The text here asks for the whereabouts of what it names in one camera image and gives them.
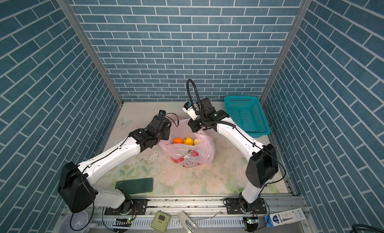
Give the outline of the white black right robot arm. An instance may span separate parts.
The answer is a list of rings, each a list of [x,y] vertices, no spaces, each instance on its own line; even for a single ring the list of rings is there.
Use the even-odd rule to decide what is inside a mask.
[[[188,125],[194,133],[214,130],[236,146],[248,160],[248,182],[239,195],[239,205],[243,212],[253,212],[263,189],[279,171],[275,147],[253,139],[225,111],[215,110],[208,98],[197,103],[186,102],[183,111],[190,116]]]

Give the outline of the green timer device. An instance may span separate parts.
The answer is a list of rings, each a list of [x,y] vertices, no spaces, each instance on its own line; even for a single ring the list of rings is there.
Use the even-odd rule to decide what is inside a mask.
[[[161,211],[157,211],[151,223],[151,228],[158,232],[165,233],[170,220],[171,220],[170,215],[163,213]]]

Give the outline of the pink plastic bag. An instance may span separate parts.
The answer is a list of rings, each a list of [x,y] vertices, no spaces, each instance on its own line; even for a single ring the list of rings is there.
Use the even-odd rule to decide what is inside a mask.
[[[171,127],[168,141],[160,141],[163,152],[176,164],[185,168],[194,168],[200,165],[211,164],[215,156],[215,144],[213,138],[202,130],[193,133],[188,126],[188,119],[180,120],[179,126]],[[201,143],[197,146],[185,144],[173,144],[175,138],[199,139]]]

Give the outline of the white blue box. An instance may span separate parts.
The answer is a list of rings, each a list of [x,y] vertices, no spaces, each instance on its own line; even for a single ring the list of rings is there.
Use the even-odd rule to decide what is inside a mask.
[[[305,219],[306,216],[301,208],[269,214],[265,216],[267,228],[289,225]]]

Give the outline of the aluminium corner post left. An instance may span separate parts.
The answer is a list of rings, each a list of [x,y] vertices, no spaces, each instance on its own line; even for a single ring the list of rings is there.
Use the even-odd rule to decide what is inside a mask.
[[[72,7],[70,6],[68,0],[56,0],[59,7],[63,11],[64,15],[66,16],[67,20],[69,21],[71,27],[75,31],[77,37],[79,38],[80,42],[82,43],[83,47],[85,48],[86,52],[88,53],[90,59],[96,66],[97,70],[99,71],[99,74],[105,81],[107,87],[111,91],[112,95],[114,96],[115,100],[117,101],[118,105],[121,107],[124,103],[122,98],[120,97],[116,87],[114,86],[111,78],[109,77],[103,63],[101,62],[98,54],[96,53],[94,47],[92,46],[92,43],[90,42],[86,32],[84,31],[81,23],[79,22],[75,12],[73,11]]]

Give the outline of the orange fruit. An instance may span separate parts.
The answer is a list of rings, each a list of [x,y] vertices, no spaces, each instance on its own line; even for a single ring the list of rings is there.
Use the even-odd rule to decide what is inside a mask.
[[[175,138],[173,144],[183,144],[184,140],[182,138]]]

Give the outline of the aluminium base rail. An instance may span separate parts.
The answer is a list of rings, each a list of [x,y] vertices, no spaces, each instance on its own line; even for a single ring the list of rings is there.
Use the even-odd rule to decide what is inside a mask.
[[[304,219],[300,222],[305,232],[308,228],[309,209],[303,197],[289,194],[264,195],[256,201],[255,209],[246,212],[241,208],[240,200],[230,196],[173,196],[173,197],[136,197],[134,220],[130,215],[120,215],[117,210],[100,209],[93,215],[91,225],[97,229],[114,230],[118,233],[129,230],[150,230],[157,212],[170,216],[166,226],[170,229],[182,229],[186,225],[181,219],[191,220],[196,230],[202,228],[245,228],[247,224],[265,226],[265,218],[280,212],[301,209]]]

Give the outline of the aluminium corner post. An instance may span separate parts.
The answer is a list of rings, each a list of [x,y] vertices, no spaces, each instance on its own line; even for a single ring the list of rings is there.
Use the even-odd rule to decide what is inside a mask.
[[[267,100],[267,96],[273,86],[273,83],[275,81],[275,79],[277,78],[278,76],[278,73],[279,73],[279,70],[281,69],[281,66],[288,54],[288,51],[295,39],[295,36],[304,20],[304,17],[309,9],[309,6],[310,4],[312,3],[312,0],[302,0],[301,2],[301,5],[298,9],[298,13],[296,15],[296,17],[294,18],[293,20],[293,23],[292,23],[292,26],[287,34],[287,38],[283,44],[283,47],[279,53],[279,56],[276,60],[276,63],[274,65],[274,68],[272,69],[271,71],[271,74],[267,80],[267,83],[266,83],[266,86],[261,94],[261,97],[260,97],[260,103],[261,105],[263,105],[266,100]]]
[[[86,32],[84,31],[81,23],[79,22],[75,12],[73,11],[72,7],[70,6],[68,0],[56,0],[59,7],[63,11],[64,15],[66,16],[67,20],[69,21],[71,27],[75,31],[77,37],[79,38],[80,42],[82,43],[83,47],[85,48],[86,52],[88,53],[90,59],[96,66],[97,70],[99,71],[99,74],[105,81],[107,87],[111,91],[112,95],[114,96],[115,100],[117,101],[118,105],[121,107],[124,103],[122,98],[120,97],[116,87],[114,86],[111,78],[109,77],[103,63],[101,62],[98,54],[96,53],[94,47],[92,46],[92,43],[90,42]]]

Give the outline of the grey remote device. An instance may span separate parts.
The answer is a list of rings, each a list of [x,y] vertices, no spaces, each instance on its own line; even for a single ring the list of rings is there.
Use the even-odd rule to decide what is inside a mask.
[[[178,218],[187,233],[193,233],[198,229],[198,226],[184,212],[180,212]]]

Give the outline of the white bowl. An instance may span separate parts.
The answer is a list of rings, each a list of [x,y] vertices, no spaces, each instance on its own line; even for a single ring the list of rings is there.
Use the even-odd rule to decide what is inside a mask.
[[[87,233],[89,216],[85,211],[68,214],[61,222],[58,233]]]

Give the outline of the yellow lemon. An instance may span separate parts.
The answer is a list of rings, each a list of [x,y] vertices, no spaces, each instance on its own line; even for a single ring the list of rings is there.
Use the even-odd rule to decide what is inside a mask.
[[[192,138],[185,138],[184,139],[184,144],[188,146],[193,146],[194,145],[194,140]]]

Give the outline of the teal plastic basket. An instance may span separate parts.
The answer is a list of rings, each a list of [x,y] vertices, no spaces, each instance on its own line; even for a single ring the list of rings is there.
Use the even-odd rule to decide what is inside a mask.
[[[225,111],[248,135],[259,138],[270,134],[270,127],[257,97],[226,96],[224,101]]]

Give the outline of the beige potato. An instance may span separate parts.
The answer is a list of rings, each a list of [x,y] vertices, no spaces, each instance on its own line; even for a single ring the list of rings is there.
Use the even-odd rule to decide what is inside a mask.
[[[194,140],[194,146],[197,146],[197,145],[199,145],[201,143],[201,140],[199,140],[199,139],[195,139]]]

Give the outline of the aluminium corner post right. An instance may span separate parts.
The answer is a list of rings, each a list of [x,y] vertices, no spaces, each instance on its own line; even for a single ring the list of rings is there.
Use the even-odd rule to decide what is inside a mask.
[[[295,36],[304,20],[304,17],[309,9],[309,6],[310,4],[312,3],[312,0],[302,0],[301,2],[301,5],[298,9],[298,13],[296,15],[296,17],[294,18],[293,20],[293,23],[292,23],[292,26],[287,34],[287,38],[283,44],[283,47],[279,53],[279,56],[276,60],[276,63],[274,65],[274,68],[272,69],[271,71],[271,74],[267,80],[267,83],[266,83],[266,86],[261,94],[261,97],[260,97],[260,103],[261,105],[263,105],[266,100],[267,100],[267,96],[273,86],[273,83],[275,81],[275,79],[277,78],[278,76],[278,73],[279,73],[279,70],[281,69],[281,66],[288,54],[288,51],[295,39]]]

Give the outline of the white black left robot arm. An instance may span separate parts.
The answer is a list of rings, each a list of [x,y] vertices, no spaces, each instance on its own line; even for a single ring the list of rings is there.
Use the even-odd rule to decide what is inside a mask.
[[[133,202],[123,190],[107,190],[96,182],[121,162],[153,148],[161,140],[168,140],[172,123],[164,110],[160,110],[144,128],[137,129],[120,143],[98,156],[75,164],[63,166],[58,193],[72,213],[79,213],[89,206],[115,209],[120,215],[131,213]]]

